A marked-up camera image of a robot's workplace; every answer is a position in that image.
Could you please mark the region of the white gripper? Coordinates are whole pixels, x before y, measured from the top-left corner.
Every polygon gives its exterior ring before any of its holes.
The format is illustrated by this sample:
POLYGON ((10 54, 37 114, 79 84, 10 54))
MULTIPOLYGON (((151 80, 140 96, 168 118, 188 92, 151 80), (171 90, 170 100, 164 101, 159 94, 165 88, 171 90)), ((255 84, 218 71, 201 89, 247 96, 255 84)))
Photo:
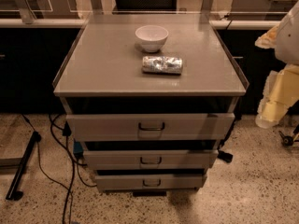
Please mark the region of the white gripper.
MULTIPOLYGON (((255 46, 274 49, 277 43, 278 26, 259 36, 255 46)), ((299 100, 299 66, 287 64, 279 72, 271 71, 263 88, 263 99, 258 106, 255 123, 260 128, 271 128, 279 124, 289 108, 299 100)))

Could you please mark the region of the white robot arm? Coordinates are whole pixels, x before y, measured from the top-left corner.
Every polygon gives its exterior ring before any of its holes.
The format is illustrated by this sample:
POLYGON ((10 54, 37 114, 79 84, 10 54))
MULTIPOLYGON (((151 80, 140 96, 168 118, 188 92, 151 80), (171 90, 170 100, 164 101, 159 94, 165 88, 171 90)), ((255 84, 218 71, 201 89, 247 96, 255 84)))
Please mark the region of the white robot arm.
POLYGON ((278 125, 299 101, 299 2, 280 24, 260 36, 255 46, 274 49, 276 58, 286 64, 279 72, 271 71, 264 84, 255 122, 267 129, 278 125))

